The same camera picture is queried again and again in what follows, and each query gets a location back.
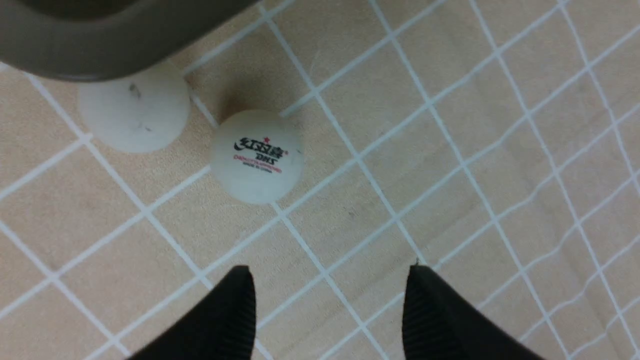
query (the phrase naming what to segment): ping pong ball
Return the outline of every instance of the ping pong ball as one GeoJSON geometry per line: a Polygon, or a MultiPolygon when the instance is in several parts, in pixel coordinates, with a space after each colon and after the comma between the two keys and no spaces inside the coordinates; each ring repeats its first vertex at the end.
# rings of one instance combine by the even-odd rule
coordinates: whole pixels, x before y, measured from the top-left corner
{"type": "Polygon", "coordinates": [[[300,136],[278,114],[236,113],[214,135],[211,172],[233,198],[267,204],[296,185],[303,168],[300,136]]]}

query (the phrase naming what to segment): white ping pong ball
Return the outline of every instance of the white ping pong ball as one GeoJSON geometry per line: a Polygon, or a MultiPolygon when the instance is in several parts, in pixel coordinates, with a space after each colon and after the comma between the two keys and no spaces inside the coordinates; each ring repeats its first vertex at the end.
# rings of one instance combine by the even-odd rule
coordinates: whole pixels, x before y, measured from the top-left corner
{"type": "Polygon", "coordinates": [[[303,164],[297,130],[276,113],[236,113],[214,135],[213,176],[229,195],[249,204],[282,198],[300,180],[303,164]]]}

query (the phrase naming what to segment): floor tile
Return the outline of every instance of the floor tile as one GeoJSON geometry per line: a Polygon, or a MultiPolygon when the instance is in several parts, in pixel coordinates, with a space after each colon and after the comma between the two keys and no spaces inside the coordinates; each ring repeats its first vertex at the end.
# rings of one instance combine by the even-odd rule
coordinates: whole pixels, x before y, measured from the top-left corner
{"type": "Polygon", "coordinates": [[[218,122],[242,110],[282,111],[309,91],[266,25],[186,79],[218,122]]]}
{"type": "Polygon", "coordinates": [[[58,104],[60,104],[80,130],[84,133],[89,133],[89,128],[84,124],[84,120],[77,108],[78,84],[46,78],[38,78],[38,80],[44,85],[58,104]]]}
{"type": "Polygon", "coordinates": [[[621,309],[640,297],[640,283],[635,281],[636,274],[640,274],[640,243],[631,246],[602,273],[621,309]]]}
{"type": "Polygon", "coordinates": [[[640,102],[640,35],[635,34],[593,67],[609,106],[620,118],[640,102]]]}
{"type": "MultiPolygon", "coordinates": [[[[635,343],[638,343],[640,341],[640,302],[632,304],[629,307],[629,309],[625,311],[624,317],[627,322],[629,332],[633,337],[633,340],[635,341],[635,343]]],[[[617,330],[618,332],[620,332],[619,328],[621,327],[622,322],[620,320],[616,320],[616,323],[614,323],[614,325],[617,325],[617,328],[618,328],[617,330]]],[[[613,330],[616,330],[614,326],[611,327],[610,332],[613,330]]],[[[622,337],[622,336],[616,337],[616,339],[620,339],[620,338],[624,339],[625,337],[622,337]]],[[[628,348],[628,347],[624,346],[624,343],[623,343],[621,346],[618,346],[617,348],[628,348]]]]}
{"type": "Polygon", "coordinates": [[[607,133],[570,163],[561,177],[573,207],[582,217],[630,177],[616,135],[607,133]]]}
{"type": "Polygon", "coordinates": [[[466,0],[447,1],[400,34],[398,41],[432,97],[491,54],[466,0]]]}
{"type": "Polygon", "coordinates": [[[481,309],[502,330],[518,339],[541,317],[542,313],[521,277],[481,309]]]}
{"type": "Polygon", "coordinates": [[[573,225],[573,217],[555,179],[533,199],[500,220],[523,266],[556,248],[573,225]]]}
{"type": "Polygon", "coordinates": [[[541,323],[531,335],[524,339],[523,344],[546,360],[564,360],[560,344],[546,322],[541,323]]]}
{"type": "Polygon", "coordinates": [[[588,74],[544,105],[533,119],[557,166],[611,125],[609,113],[588,74]]]}
{"type": "Polygon", "coordinates": [[[370,152],[364,163],[396,211],[460,165],[438,124],[426,112],[370,152]]]}
{"type": "Polygon", "coordinates": [[[631,114],[618,124],[618,130],[632,168],[635,171],[640,170],[640,145],[636,141],[640,136],[640,111],[631,114]]]}
{"type": "Polygon", "coordinates": [[[464,158],[498,141],[522,116],[497,60],[445,96],[436,108],[464,158]]]}
{"type": "Polygon", "coordinates": [[[392,29],[399,28],[434,2],[435,0],[377,0],[392,29]]]}
{"type": "Polygon", "coordinates": [[[126,357],[121,353],[120,350],[115,347],[110,347],[109,350],[102,353],[102,355],[98,356],[96,360],[124,360],[126,357]]]}
{"type": "Polygon", "coordinates": [[[559,251],[533,264],[527,271],[542,305],[548,312],[560,303],[576,297],[596,272],[596,266],[588,257],[589,251],[580,234],[576,231],[573,234],[576,236],[568,238],[559,251]],[[572,259],[571,252],[587,257],[577,259],[578,266],[574,266],[576,259],[575,256],[572,259]]]}
{"type": "Polygon", "coordinates": [[[300,132],[305,168],[296,187],[278,201],[283,209],[289,207],[351,158],[351,153],[342,138],[316,100],[304,104],[289,119],[300,132]]]}
{"type": "Polygon", "coordinates": [[[324,266],[340,259],[389,217],[378,194],[357,166],[289,215],[324,266]]]}
{"type": "Polygon", "coordinates": [[[274,359],[317,359],[357,327],[326,282],[269,322],[260,341],[274,359]]]}
{"type": "Polygon", "coordinates": [[[598,321],[590,304],[587,299],[581,297],[550,317],[569,354],[605,331],[606,323],[601,324],[598,321]]]}
{"type": "Polygon", "coordinates": [[[357,151],[364,150],[424,103],[390,44],[321,94],[357,151]]]}
{"type": "Polygon", "coordinates": [[[307,253],[281,222],[218,266],[208,278],[217,284],[236,265],[248,265],[253,275],[258,322],[319,275],[307,253]]]}
{"type": "Polygon", "coordinates": [[[4,188],[62,151],[76,136],[21,72],[0,73],[0,94],[0,188],[4,188]]]}
{"type": "Polygon", "coordinates": [[[193,64],[209,51],[214,50],[219,45],[229,41],[244,28],[254,23],[260,18],[260,11],[257,6],[251,6],[245,11],[231,18],[222,26],[212,30],[208,34],[199,38],[193,44],[180,50],[171,57],[171,62],[180,69],[193,64]]]}
{"type": "Polygon", "coordinates": [[[170,302],[160,312],[147,319],[122,338],[122,344],[132,351],[143,348],[193,309],[207,293],[207,288],[202,283],[197,282],[179,298],[170,302]]]}
{"type": "Polygon", "coordinates": [[[327,360],[377,360],[381,359],[380,353],[373,347],[371,341],[364,334],[359,332],[352,337],[347,343],[338,349],[338,351],[327,358],[327,360]]]}
{"type": "Polygon", "coordinates": [[[169,243],[142,220],[62,280],[110,331],[118,332],[192,277],[169,243]]]}
{"type": "Polygon", "coordinates": [[[137,212],[84,147],[0,202],[0,218],[53,270],[137,212]]]}
{"type": "Polygon", "coordinates": [[[389,356],[389,359],[404,359],[402,343],[403,304],[404,299],[397,301],[367,326],[373,337],[389,356]]]}
{"type": "Polygon", "coordinates": [[[504,45],[535,20],[551,10],[553,0],[482,0],[478,8],[498,46],[504,45]]]}
{"type": "Polygon", "coordinates": [[[0,309],[44,280],[44,274],[5,235],[0,233],[0,309]]]}
{"type": "Polygon", "coordinates": [[[260,3],[264,6],[265,9],[271,10],[284,2],[285,0],[262,0],[260,3]]]}
{"type": "Polygon", "coordinates": [[[107,338],[55,287],[0,320],[7,359],[82,360],[107,338]]]}
{"type": "Polygon", "coordinates": [[[267,360],[267,359],[262,354],[260,354],[258,349],[253,348],[253,352],[251,354],[251,360],[267,360]]]}
{"type": "Polygon", "coordinates": [[[469,166],[493,212],[501,214],[525,200],[551,173],[547,155],[528,123],[469,166]]]}
{"type": "Polygon", "coordinates": [[[160,206],[155,216],[200,268],[226,254],[276,214],[231,198],[206,175],[160,206]]]}
{"type": "Polygon", "coordinates": [[[581,350],[575,355],[576,360],[590,360],[590,359],[619,359],[616,349],[614,348],[611,340],[608,337],[599,339],[596,343],[589,345],[587,348],[581,350]]]}
{"type": "Polygon", "coordinates": [[[606,263],[640,234],[640,198],[629,184],[582,223],[596,258],[606,263]]]}
{"type": "MultiPolygon", "coordinates": [[[[629,325],[629,328],[638,329],[637,327],[633,328],[633,325],[629,325]]],[[[629,335],[627,335],[625,326],[622,324],[620,319],[614,321],[607,329],[607,339],[611,342],[613,349],[615,349],[616,354],[621,360],[631,359],[631,357],[636,353],[633,344],[631,344],[629,335]]]]}
{"type": "Polygon", "coordinates": [[[494,227],[442,265],[440,276],[471,304],[484,301],[518,268],[494,227]]]}
{"type": "Polygon", "coordinates": [[[595,277],[584,290],[584,298],[589,303],[589,307],[602,324],[608,324],[618,312],[609,295],[607,286],[600,276],[595,277]]]}
{"type": "Polygon", "coordinates": [[[331,277],[358,315],[367,319],[406,288],[416,254],[393,225],[338,267],[331,277]]]}
{"type": "Polygon", "coordinates": [[[504,60],[530,109],[584,66],[560,12],[505,51],[504,60]]]}
{"type": "Polygon", "coordinates": [[[366,0],[297,0],[274,21],[316,85],[385,37],[366,0]]]}
{"type": "Polygon", "coordinates": [[[195,106],[182,134],[168,147],[146,153],[129,154],[94,140],[100,153],[146,204],[195,174],[211,161],[213,129],[195,106]]]}
{"type": "Polygon", "coordinates": [[[489,213],[463,171],[402,218],[430,264],[447,256],[489,220],[489,213]]]}
{"type": "Polygon", "coordinates": [[[566,9],[589,59],[631,31],[640,19],[640,7],[633,0],[577,0],[566,9]]]}

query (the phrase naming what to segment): white grid lines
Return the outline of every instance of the white grid lines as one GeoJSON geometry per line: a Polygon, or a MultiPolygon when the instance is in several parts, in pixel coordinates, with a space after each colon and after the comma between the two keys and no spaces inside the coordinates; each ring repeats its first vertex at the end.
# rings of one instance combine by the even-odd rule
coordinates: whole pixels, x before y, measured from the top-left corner
{"type": "Polygon", "coordinates": [[[531,326],[531,328],[529,330],[527,330],[527,332],[525,332],[524,335],[522,335],[520,337],[520,339],[518,339],[518,341],[520,341],[520,342],[525,341],[538,328],[538,326],[540,326],[540,325],[542,325],[544,323],[546,323],[544,318],[538,320],[538,322],[533,324],[533,326],[531,326]]]}
{"type": "MultiPolygon", "coordinates": [[[[487,39],[489,40],[489,43],[491,44],[491,47],[492,47],[494,50],[496,50],[497,46],[496,46],[496,44],[495,44],[495,41],[494,41],[494,39],[493,39],[493,36],[492,36],[492,34],[491,34],[491,31],[489,30],[488,26],[486,25],[486,23],[485,23],[485,21],[484,21],[484,18],[483,18],[483,16],[482,16],[482,13],[481,13],[480,9],[478,8],[478,6],[477,6],[477,4],[476,4],[476,0],[469,0],[469,1],[470,1],[470,4],[472,5],[472,7],[473,7],[473,9],[474,9],[474,12],[476,13],[476,15],[477,15],[477,17],[478,17],[478,19],[479,19],[479,21],[480,21],[481,25],[482,25],[483,31],[484,31],[484,33],[485,33],[485,35],[486,35],[487,39]]],[[[561,3],[561,2],[559,2],[559,5],[561,6],[562,11],[564,12],[564,4],[563,4],[563,3],[561,3]]],[[[572,214],[573,221],[574,221],[574,226],[577,226],[577,227],[578,227],[578,230],[580,231],[580,234],[582,235],[583,240],[585,241],[586,246],[587,246],[587,248],[588,248],[588,250],[589,250],[589,254],[591,255],[591,259],[593,260],[593,262],[594,262],[594,263],[595,263],[595,265],[596,265],[596,270],[597,270],[597,271],[596,271],[596,274],[595,274],[594,276],[592,276],[592,279],[593,279],[593,278],[595,278],[595,276],[596,276],[596,275],[599,275],[599,276],[600,276],[601,280],[602,280],[602,281],[603,281],[603,283],[605,284],[605,287],[606,287],[606,289],[607,289],[607,292],[608,292],[608,294],[609,294],[609,296],[610,296],[611,300],[612,300],[612,301],[614,302],[614,304],[615,304],[614,296],[613,296],[613,294],[611,293],[611,289],[609,288],[609,285],[608,285],[608,283],[607,283],[607,281],[606,281],[606,278],[605,278],[605,277],[604,277],[604,275],[602,274],[602,269],[600,268],[600,265],[598,264],[598,260],[597,260],[597,258],[596,258],[596,256],[595,256],[595,253],[593,252],[593,249],[591,248],[591,244],[590,244],[590,242],[589,242],[588,238],[586,237],[586,233],[584,232],[584,230],[583,230],[583,228],[582,228],[582,224],[581,224],[581,222],[580,222],[580,219],[579,219],[579,218],[578,218],[578,216],[577,216],[576,210],[575,210],[575,208],[573,207],[573,204],[572,204],[571,200],[569,199],[569,196],[568,196],[568,194],[567,194],[566,188],[564,187],[564,182],[563,182],[562,178],[561,178],[561,177],[560,177],[560,175],[559,175],[558,169],[557,169],[557,167],[556,167],[556,163],[555,163],[555,161],[554,161],[554,159],[553,159],[553,155],[551,154],[551,152],[550,152],[550,151],[549,151],[549,149],[547,148],[547,145],[545,144],[544,139],[542,139],[542,136],[540,135],[540,132],[538,131],[538,128],[537,128],[537,126],[536,126],[535,122],[533,121],[533,119],[532,119],[532,117],[531,117],[531,112],[529,111],[529,109],[528,109],[528,108],[527,108],[527,106],[525,105],[524,98],[522,97],[522,94],[520,93],[520,90],[519,90],[519,88],[518,88],[518,85],[516,84],[516,82],[515,82],[515,80],[514,80],[513,76],[511,75],[511,71],[510,71],[510,70],[509,70],[509,68],[507,67],[507,65],[506,65],[506,63],[505,63],[504,59],[502,58],[502,56],[499,56],[499,57],[498,57],[498,61],[500,62],[500,67],[502,67],[502,70],[504,71],[505,75],[506,75],[506,76],[507,76],[507,78],[509,79],[509,83],[511,84],[511,87],[513,88],[513,91],[514,91],[514,93],[516,94],[516,97],[517,97],[517,99],[518,99],[518,103],[520,104],[520,107],[521,107],[521,108],[522,108],[522,110],[524,111],[524,113],[525,113],[525,117],[527,118],[527,121],[529,122],[529,125],[531,126],[531,129],[533,130],[533,132],[534,132],[534,134],[535,134],[536,138],[537,138],[537,139],[538,139],[538,141],[540,142],[540,145],[541,145],[541,147],[542,147],[543,151],[545,152],[545,155],[547,156],[547,159],[548,159],[548,161],[549,161],[549,163],[550,163],[550,165],[551,165],[551,169],[552,169],[553,176],[554,176],[554,178],[556,179],[556,181],[559,183],[559,185],[560,185],[560,189],[561,189],[561,191],[562,191],[562,193],[563,193],[563,196],[564,196],[564,200],[565,200],[565,202],[567,203],[567,205],[568,205],[568,207],[569,207],[569,210],[570,210],[570,212],[571,212],[571,214],[572,214]]],[[[561,307],[561,304],[560,304],[560,305],[558,305],[556,308],[554,308],[550,313],[552,314],[552,313],[554,312],[554,310],[556,310],[556,309],[558,309],[558,308],[560,308],[560,307],[561,307]]],[[[566,354],[567,354],[567,351],[566,351],[566,347],[564,346],[564,343],[562,342],[562,339],[559,337],[559,335],[558,335],[558,333],[557,333],[557,330],[556,330],[555,326],[552,324],[552,322],[551,322],[550,320],[548,320],[548,319],[549,319],[549,317],[550,317],[550,315],[546,314],[546,312],[545,312],[546,310],[544,309],[544,307],[543,307],[543,306],[541,306],[541,307],[540,307],[540,309],[543,311],[543,314],[545,315],[545,319],[547,319],[547,322],[548,322],[549,326],[551,327],[551,330],[552,330],[552,332],[554,333],[554,336],[556,337],[556,340],[558,341],[558,343],[560,344],[560,346],[561,346],[561,348],[562,348],[563,352],[564,352],[564,353],[565,353],[565,355],[566,355],[566,354]]],[[[617,310],[617,312],[618,312],[618,313],[620,313],[620,309],[619,309],[617,306],[616,306],[616,310],[617,310]]],[[[628,335],[628,336],[629,336],[629,338],[633,341],[633,339],[632,339],[632,337],[631,337],[630,333],[628,332],[628,330],[627,330],[627,335],[628,335]]]]}
{"type": "Polygon", "coordinates": [[[54,274],[53,272],[46,266],[44,263],[36,256],[36,254],[29,249],[27,245],[25,245],[22,240],[18,238],[18,236],[11,230],[9,227],[2,221],[0,221],[0,231],[9,239],[11,242],[18,248],[22,253],[24,253],[31,262],[47,277],[49,282],[53,282],[53,285],[64,294],[64,296],[76,307],[80,313],[82,313],[107,339],[112,342],[116,348],[121,351],[123,355],[129,356],[131,352],[124,345],[122,345],[119,341],[115,341],[113,338],[113,334],[104,326],[95,315],[84,306],[84,304],[64,285],[54,274]]]}
{"type": "MultiPolygon", "coordinates": [[[[396,302],[399,302],[403,298],[404,298],[404,292],[401,292],[400,294],[396,295],[393,299],[391,299],[391,301],[387,302],[383,307],[381,307],[380,310],[378,310],[373,315],[371,315],[371,317],[364,322],[364,326],[368,327],[370,323],[372,323],[375,319],[377,319],[380,315],[382,315],[388,308],[392,307],[393,305],[396,304],[396,302]]],[[[347,336],[344,337],[344,339],[340,340],[332,348],[327,350],[320,358],[318,358],[318,360],[326,360],[330,356],[334,355],[338,350],[340,350],[340,347],[346,344],[349,340],[351,340],[352,337],[356,336],[359,332],[360,332],[359,328],[356,328],[354,331],[351,331],[347,336]]]]}
{"type": "MultiPolygon", "coordinates": [[[[278,206],[278,204],[276,204],[275,202],[272,203],[271,206],[273,206],[273,209],[277,213],[282,213],[280,206],[278,206]]],[[[338,297],[338,299],[340,299],[340,301],[342,302],[342,305],[344,305],[347,311],[349,311],[349,314],[351,314],[351,317],[358,324],[358,328],[365,334],[365,336],[367,336],[369,341],[371,341],[371,344],[373,345],[374,348],[376,348],[376,351],[380,353],[380,356],[384,360],[389,360],[387,354],[378,343],[378,340],[376,340],[376,338],[373,337],[373,335],[371,334],[367,326],[364,324],[362,319],[360,319],[360,317],[356,313],[355,309],[353,309],[353,306],[349,303],[349,300],[344,296],[340,288],[336,285],[335,281],[333,281],[333,279],[331,278],[329,273],[326,271],[324,266],[320,263],[320,260],[318,260],[317,256],[313,253],[313,251],[311,251],[311,248],[307,245],[307,243],[302,238],[302,236],[300,236],[300,233],[298,232],[298,230],[293,226],[293,224],[291,223],[291,221],[289,221],[288,218],[286,217],[283,218],[282,222],[285,224],[287,229],[291,232],[293,237],[298,241],[302,249],[307,253],[307,256],[311,259],[311,261],[320,271],[320,275],[322,276],[322,278],[327,282],[327,284],[329,284],[329,287],[333,290],[334,294],[338,297]]]]}
{"type": "MultiPolygon", "coordinates": [[[[264,7],[262,7],[262,5],[260,5],[260,10],[264,11],[264,7]]],[[[349,149],[349,152],[354,157],[355,161],[358,163],[358,166],[360,167],[360,170],[362,170],[362,172],[364,173],[364,175],[367,178],[367,180],[369,180],[369,182],[370,182],[371,186],[373,187],[374,191],[378,194],[378,197],[380,198],[382,203],[385,205],[385,208],[391,214],[392,217],[396,217],[396,211],[393,209],[391,204],[389,204],[389,201],[387,200],[387,198],[385,197],[384,193],[382,192],[382,189],[380,188],[380,186],[378,186],[378,183],[373,178],[373,175],[371,174],[369,169],[364,164],[364,161],[362,161],[362,155],[360,153],[358,153],[356,151],[356,149],[353,147],[353,145],[351,144],[351,141],[349,140],[347,134],[344,132],[344,130],[342,130],[342,128],[340,127],[340,124],[338,123],[338,120],[335,118],[335,116],[333,116],[333,113],[331,112],[329,107],[324,102],[324,99],[322,98],[322,96],[320,96],[320,93],[319,93],[318,89],[315,87],[315,85],[313,84],[313,82],[309,78],[308,74],[305,72],[304,68],[302,67],[302,64],[300,63],[300,61],[298,60],[296,55],[293,53],[293,50],[291,50],[291,47],[289,46],[289,44],[287,43],[285,38],[280,33],[280,30],[278,29],[276,24],[273,22],[273,20],[269,19],[267,21],[267,23],[269,24],[269,28],[271,28],[272,32],[274,33],[274,35],[276,36],[276,38],[278,39],[278,41],[280,42],[280,44],[284,48],[285,52],[287,53],[287,55],[289,56],[291,61],[295,64],[298,72],[300,73],[300,76],[302,76],[302,78],[306,82],[307,86],[311,89],[312,94],[314,94],[314,97],[316,98],[316,100],[320,104],[320,107],[323,109],[324,114],[327,116],[329,121],[332,123],[333,127],[338,132],[338,135],[340,136],[342,141],[345,143],[345,145],[349,149]]],[[[415,244],[415,241],[413,240],[411,235],[409,235],[409,232],[404,227],[404,224],[402,223],[402,221],[400,219],[397,219],[396,220],[396,224],[398,225],[398,228],[400,228],[400,231],[402,232],[402,234],[406,238],[406,241],[409,243],[409,245],[411,246],[413,251],[416,253],[418,258],[420,259],[420,262],[422,262],[423,264],[426,264],[427,263],[426,259],[422,255],[422,252],[420,251],[420,249],[418,249],[418,246],[415,244]]]]}
{"type": "MultiPolygon", "coordinates": [[[[151,210],[148,207],[146,207],[144,203],[142,203],[140,198],[133,192],[133,190],[129,187],[129,185],[125,183],[125,181],[120,177],[120,175],[116,172],[116,170],[109,164],[107,159],[91,143],[90,141],[91,137],[86,136],[80,130],[80,128],[69,117],[67,112],[60,106],[60,104],[58,104],[55,98],[41,84],[41,82],[37,80],[36,77],[32,75],[27,75],[27,77],[29,78],[31,83],[35,86],[35,88],[38,89],[38,91],[42,94],[42,96],[45,97],[45,99],[47,99],[47,102],[49,102],[49,104],[56,110],[56,113],[58,113],[58,115],[67,123],[69,128],[71,128],[71,130],[81,139],[83,144],[87,146],[89,151],[93,154],[93,157],[102,165],[102,167],[104,167],[107,173],[109,173],[109,175],[113,178],[113,180],[120,186],[122,191],[126,193],[127,196],[129,196],[131,201],[133,201],[133,203],[138,207],[141,214],[151,223],[151,225],[156,229],[156,231],[158,231],[160,235],[169,243],[171,248],[178,254],[178,256],[182,258],[182,260],[185,262],[185,264],[187,264],[189,269],[191,269],[191,271],[196,275],[196,278],[208,290],[213,289],[213,284],[211,284],[211,281],[209,281],[206,278],[205,273],[203,273],[201,269],[198,268],[198,266],[193,262],[193,260],[189,256],[189,254],[187,254],[186,251],[184,251],[184,249],[177,243],[177,241],[175,241],[173,236],[162,226],[162,224],[160,224],[160,221],[158,221],[156,217],[151,213],[151,210]]],[[[56,285],[59,283],[60,286],[64,286],[57,277],[54,277],[53,282],[56,285]]],[[[104,328],[104,326],[98,321],[98,319],[96,319],[91,313],[89,313],[87,309],[83,309],[81,305],[82,303],[78,299],[75,299],[75,297],[74,298],[70,297],[70,299],[72,299],[72,302],[92,321],[92,323],[94,323],[100,329],[100,331],[102,331],[103,333],[104,331],[107,331],[106,328],[104,328]]],[[[114,339],[113,335],[110,332],[108,332],[106,335],[109,341],[114,343],[116,347],[118,347],[125,355],[130,355],[129,351],[124,346],[122,346],[119,340],[114,339]]],[[[264,355],[268,359],[271,357],[269,352],[264,351],[264,347],[260,346],[260,347],[257,347],[257,349],[262,353],[262,355],[264,355]]]]}
{"type": "Polygon", "coordinates": [[[583,345],[579,346],[578,348],[576,348],[571,353],[571,355],[569,356],[569,359],[573,359],[575,356],[580,354],[580,352],[582,352],[584,349],[586,349],[586,348],[590,347],[591,345],[594,345],[598,341],[604,339],[604,337],[607,336],[607,331],[609,331],[609,328],[611,328],[611,326],[613,326],[613,324],[616,322],[617,319],[618,319],[618,315],[616,315],[613,319],[609,320],[609,322],[605,326],[605,330],[604,330],[604,332],[602,334],[600,334],[599,336],[595,337],[593,340],[588,341],[585,344],[583,344],[583,345]]]}
{"type": "MultiPolygon", "coordinates": [[[[609,118],[611,120],[611,124],[613,125],[613,131],[616,134],[616,140],[618,142],[618,146],[620,147],[620,151],[622,152],[622,155],[625,159],[625,163],[627,164],[627,168],[629,170],[629,173],[631,174],[631,178],[632,178],[632,182],[636,188],[636,191],[638,192],[638,195],[640,195],[640,185],[638,185],[638,181],[637,181],[637,177],[634,174],[633,168],[631,166],[631,161],[629,160],[629,156],[625,150],[625,146],[624,143],[622,141],[622,137],[620,136],[620,131],[618,130],[618,124],[616,123],[616,117],[613,114],[613,111],[611,110],[611,107],[609,106],[609,102],[607,101],[607,98],[604,94],[604,91],[602,90],[602,86],[600,86],[600,83],[598,82],[598,79],[596,78],[595,74],[593,73],[593,64],[589,63],[589,60],[587,59],[587,55],[586,52],[582,46],[582,41],[580,41],[580,36],[578,36],[578,31],[575,29],[575,26],[573,25],[573,21],[571,20],[571,18],[569,17],[569,13],[566,11],[566,8],[564,7],[564,3],[560,3],[561,6],[561,10],[562,13],[564,15],[564,18],[566,19],[569,28],[571,29],[571,32],[573,33],[573,37],[575,38],[576,44],[578,46],[578,49],[580,51],[580,56],[582,57],[582,60],[584,61],[584,64],[587,68],[587,71],[589,72],[589,75],[591,76],[591,80],[593,80],[594,85],[596,86],[596,89],[598,90],[598,94],[600,95],[600,98],[602,100],[603,105],[607,108],[607,111],[609,112],[609,118]]],[[[573,206],[571,205],[571,202],[568,200],[568,196],[565,194],[565,197],[567,198],[567,202],[570,205],[570,208],[572,210],[572,213],[575,213],[575,210],[573,209],[573,206]]],[[[613,303],[613,306],[616,309],[616,312],[618,314],[618,316],[620,316],[620,320],[622,321],[622,326],[625,328],[625,332],[627,333],[627,336],[629,337],[629,340],[631,341],[631,345],[633,345],[634,350],[636,351],[636,353],[640,352],[640,349],[638,349],[638,346],[636,344],[636,341],[633,337],[633,335],[631,334],[631,331],[629,329],[629,326],[627,324],[627,320],[625,319],[624,316],[622,316],[621,312],[620,312],[620,306],[618,305],[618,301],[616,300],[616,297],[613,296],[613,293],[611,292],[611,288],[609,287],[609,282],[607,281],[607,279],[602,275],[602,269],[600,268],[600,263],[598,262],[598,259],[595,256],[595,253],[593,252],[593,249],[591,247],[591,243],[589,242],[589,239],[586,235],[586,233],[584,232],[583,228],[581,225],[579,225],[579,229],[580,229],[580,233],[581,235],[584,237],[584,241],[587,244],[587,248],[589,249],[589,253],[591,254],[591,258],[593,259],[593,262],[596,265],[596,268],[598,269],[598,272],[600,273],[600,278],[602,279],[602,282],[604,283],[605,288],[607,289],[607,293],[609,293],[609,297],[611,298],[611,301],[613,303]]]]}
{"type": "MultiPolygon", "coordinates": [[[[388,29],[388,24],[387,24],[386,20],[384,19],[384,16],[382,15],[382,13],[381,13],[380,9],[378,8],[377,4],[375,3],[375,0],[370,0],[370,3],[373,4],[375,8],[377,8],[377,12],[379,13],[379,16],[381,16],[381,20],[383,21],[385,27],[388,29]]],[[[468,169],[467,165],[465,164],[464,159],[462,158],[462,155],[460,154],[460,150],[458,150],[458,147],[456,146],[454,140],[451,138],[451,135],[449,134],[447,128],[444,126],[444,122],[442,121],[442,119],[440,118],[440,115],[438,114],[438,112],[436,111],[435,107],[433,106],[433,103],[431,102],[431,99],[429,98],[429,95],[427,94],[426,90],[422,86],[422,83],[420,82],[420,79],[419,79],[418,75],[413,70],[413,67],[411,66],[410,62],[408,61],[404,51],[402,50],[402,47],[397,42],[397,40],[395,40],[395,38],[393,38],[392,41],[394,42],[394,46],[396,47],[398,53],[400,54],[400,57],[403,59],[403,62],[406,65],[407,70],[411,74],[411,77],[413,78],[413,81],[415,82],[417,88],[420,90],[420,93],[422,94],[425,102],[428,103],[428,104],[431,103],[431,106],[429,107],[429,111],[433,115],[433,118],[436,120],[436,123],[438,124],[438,127],[440,128],[440,130],[444,134],[445,138],[447,139],[447,142],[449,143],[449,145],[453,149],[453,151],[454,151],[454,153],[456,155],[456,158],[458,159],[458,162],[460,164],[462,164],[463,170],[464,170],[465,174],[467,175],[469,181],[471,182],[471,185],[476,190],[478,196],[480,196],[480,199],[482,200],[487,212],[489,213],[489,216],[491,217],[493,225],[498,230],[498,233],[500,234],[500,237],[502,238],[502,241],[504,242],[506,248],[508,249],[509,254],[513,258],[513,261],[515,262],[516,266],[518,267],[518,273],[524,279],[525,283],[527,284],[527,287],[529,288],[529,291],[531,291],[531,293],[532,293],[532,295],[533,295],[538,307],[540,308],[540,311],[542,312],[542,314],[543,314],[543,316],[545,318],[545,321],[547,322],[547,324],[551,328],[552,332],[554,333],[554,336],[557,338],[558,342],[560,343],[560,346],[561,346],[563,352],[566,355],[568,355],[564,345],[562,344],[562,341],[560,340],[560,337],[557,334],[557,331],[556,331],[553,323],[548,318],[548,315],[547,315],[547,313],[545,311],[545,308],[542,305],[542,302],[540,301],[540,297],[536,293],[536,290],[534,289],[533,284],[531,283],[531,280],[529,279],[529,276],[525,272],[523,272],[523,266],[520,263],[520,260],[518,259],[518,256],[517,256],[516,252],[513,250],[513,247],[511,246],[511,243],[509,242],[509,239],[507,238],[506,234],[504,233],[504,231],[502,229],[502,226],[497,221],[496,215],[493,212],[493,209],[492,209],[489,201],[487,200],[486,196],[484,195],[482,189],[480,189],[480,186],[478,185],[478,183],[477,183],[476,179],[474,178],[473,174],[471,173],[471,171],[468,169]]],[[[493,47],[493,50],[494,50],[495,53],[497,52],[497,48],[495,46],[493,47]]]]}

